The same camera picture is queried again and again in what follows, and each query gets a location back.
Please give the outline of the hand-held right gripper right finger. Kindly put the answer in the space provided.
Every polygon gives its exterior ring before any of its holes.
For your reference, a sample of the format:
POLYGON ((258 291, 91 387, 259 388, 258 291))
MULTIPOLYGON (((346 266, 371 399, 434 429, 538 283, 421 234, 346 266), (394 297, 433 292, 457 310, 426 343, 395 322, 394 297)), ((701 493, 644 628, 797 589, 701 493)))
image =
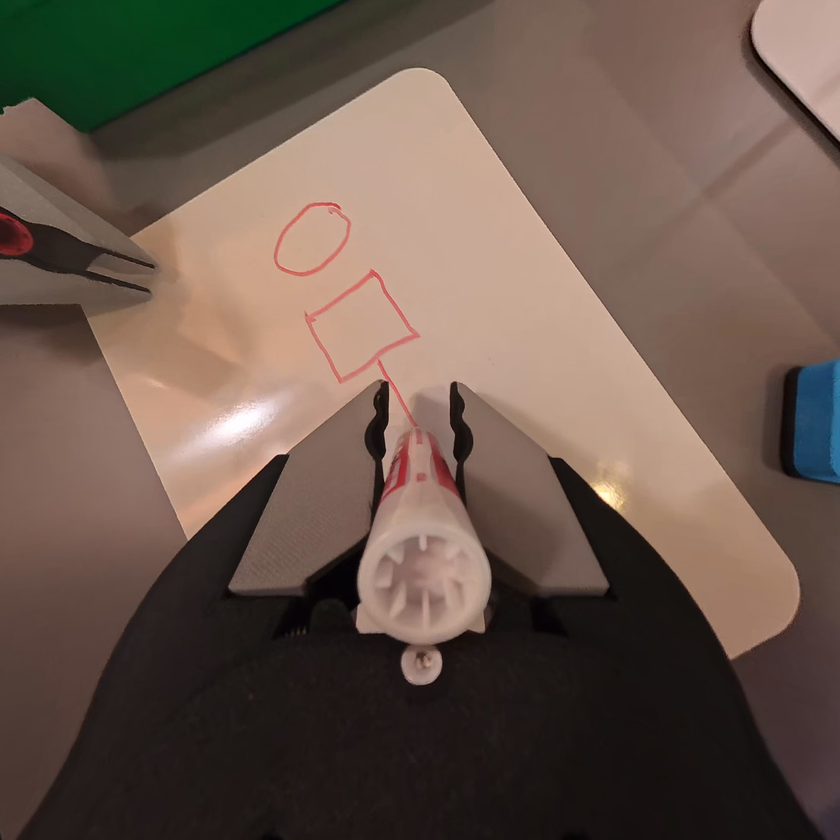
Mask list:
POLYGON ((601 596, 608 582, 548 453, 465 384, 449 387, 456 486, 493 574, 526 595, 601 596))

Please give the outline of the white whiteboard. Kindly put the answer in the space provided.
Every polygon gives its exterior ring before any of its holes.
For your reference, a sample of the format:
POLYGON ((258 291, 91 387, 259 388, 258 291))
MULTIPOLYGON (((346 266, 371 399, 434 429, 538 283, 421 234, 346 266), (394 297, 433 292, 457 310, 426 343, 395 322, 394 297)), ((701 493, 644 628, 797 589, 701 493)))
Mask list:
POLYGON ((133 236, 153 299, 90 324, 186 536, 380 377, 443 435, 467 385, 653 545, 730 658, 793 563, 447 81, 409 69, 133 236))

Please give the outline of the blue eraser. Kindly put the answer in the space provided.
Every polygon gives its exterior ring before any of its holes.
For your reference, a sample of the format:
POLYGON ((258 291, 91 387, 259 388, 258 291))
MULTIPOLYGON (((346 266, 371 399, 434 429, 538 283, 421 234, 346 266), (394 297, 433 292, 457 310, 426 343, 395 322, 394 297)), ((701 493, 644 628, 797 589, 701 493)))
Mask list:
POLYGON ((786 372, 780 462, 788 476, 839 484, 839 359, 786 372))

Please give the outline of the red dry-erase marker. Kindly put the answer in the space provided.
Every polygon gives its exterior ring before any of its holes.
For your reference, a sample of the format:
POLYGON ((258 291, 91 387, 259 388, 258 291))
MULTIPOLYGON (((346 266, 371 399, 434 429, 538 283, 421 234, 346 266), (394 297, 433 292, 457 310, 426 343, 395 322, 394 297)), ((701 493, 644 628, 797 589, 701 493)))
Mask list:
POLYGON ((414 427, 396 443, 357 583, 375 630, 404 643, 441 644, 485 629, 490 564, 427 430, 414 427))

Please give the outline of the red marker cap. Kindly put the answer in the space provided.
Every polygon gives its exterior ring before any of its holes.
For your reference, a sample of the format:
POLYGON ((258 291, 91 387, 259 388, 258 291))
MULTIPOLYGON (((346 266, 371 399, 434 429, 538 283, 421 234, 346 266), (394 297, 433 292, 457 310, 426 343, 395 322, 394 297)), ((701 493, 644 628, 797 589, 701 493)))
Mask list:
POLYGON ((20 259, 35 246, 35 239, 28 226, 14 215, 1 212, 1 257, 20 259))

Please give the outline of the green plastic bin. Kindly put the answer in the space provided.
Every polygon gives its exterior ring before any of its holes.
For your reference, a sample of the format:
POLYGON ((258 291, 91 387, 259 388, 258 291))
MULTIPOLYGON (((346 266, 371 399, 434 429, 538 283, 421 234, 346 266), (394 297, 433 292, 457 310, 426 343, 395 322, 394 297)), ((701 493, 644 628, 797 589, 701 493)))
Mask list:
POLYGON ((90 132, 338 1, 2 1, 2 110, 90 132))

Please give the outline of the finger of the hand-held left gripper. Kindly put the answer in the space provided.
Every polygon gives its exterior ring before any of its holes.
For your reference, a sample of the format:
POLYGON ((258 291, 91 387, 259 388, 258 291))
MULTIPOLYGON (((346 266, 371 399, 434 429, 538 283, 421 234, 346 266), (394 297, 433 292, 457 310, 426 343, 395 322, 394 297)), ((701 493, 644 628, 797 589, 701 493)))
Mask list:
POLYGON ((128 272, 156 271, 153 258, 131 237, 6 154, 1 156, 1 206, 27 223, 61 229, 81 241, 147 265, 129 268, 128 272))
POLYGON ((98 255, 86 275, 45 270, 21 259, 3 257, 1 303, 128 308, 152 298, 152 276, 151 262, 120 255, 98 255))

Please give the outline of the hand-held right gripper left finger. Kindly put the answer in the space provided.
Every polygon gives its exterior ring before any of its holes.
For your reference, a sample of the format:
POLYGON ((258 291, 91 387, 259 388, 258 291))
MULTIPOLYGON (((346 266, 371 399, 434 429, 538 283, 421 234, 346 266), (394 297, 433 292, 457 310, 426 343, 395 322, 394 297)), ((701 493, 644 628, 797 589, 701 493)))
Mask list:
POLYGON ((384 487, 390 386, 374 381, 289 453, 228 584, 301 596, 366 540, 384 487))

